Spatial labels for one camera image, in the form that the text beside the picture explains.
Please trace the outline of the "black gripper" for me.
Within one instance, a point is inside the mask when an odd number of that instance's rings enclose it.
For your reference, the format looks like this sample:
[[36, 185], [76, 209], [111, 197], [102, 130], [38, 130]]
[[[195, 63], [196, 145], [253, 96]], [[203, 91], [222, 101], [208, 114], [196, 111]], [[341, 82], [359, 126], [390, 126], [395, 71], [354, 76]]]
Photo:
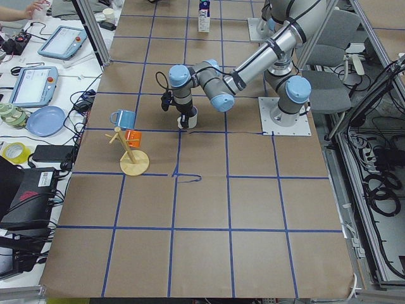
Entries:
[[188, 110], [180, 112], [180, 116], [177, 118], [179, 124], [190, 124], [192, 117], [194, 116], [194, 107], [191, 106]]

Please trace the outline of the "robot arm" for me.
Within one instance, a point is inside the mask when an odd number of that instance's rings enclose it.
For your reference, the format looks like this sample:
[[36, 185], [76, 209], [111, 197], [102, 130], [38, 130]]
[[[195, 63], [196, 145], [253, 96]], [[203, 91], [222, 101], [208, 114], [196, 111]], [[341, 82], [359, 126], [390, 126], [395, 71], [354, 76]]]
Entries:
[[161, 97], [161, 107], [174, 106], [180, 113], [178, 126], [191, 129], [197, 123], [197, 108], [191, 90], [201, 87], [212, 106], [226, 112], [234, 106], [234, 97], [259, 74], [266, 72], [280, 82], [291, 71], [291, 54], [320, 28], [327, 14], [326, 1], [265, 1], [262, 20], [274, 26], [274, 33], [243, 63], [230, 73], [220, 73], [215, 60], [192, 67], [172, 66], [169, 84]]

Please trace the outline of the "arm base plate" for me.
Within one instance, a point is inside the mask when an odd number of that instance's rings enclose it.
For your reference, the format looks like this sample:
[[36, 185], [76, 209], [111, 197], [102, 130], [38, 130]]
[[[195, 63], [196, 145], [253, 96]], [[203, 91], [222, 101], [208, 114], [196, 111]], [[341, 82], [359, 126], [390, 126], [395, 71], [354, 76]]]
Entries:
[[248, 18], [247, 24], [251, 42], [263, 42], [273, 34], [268, 22], [262, 18]]
[[278, 108], [279, 98], [259, 97], [262, 133], [269, 136], [311, 136], [306, 108], [286, 114]]

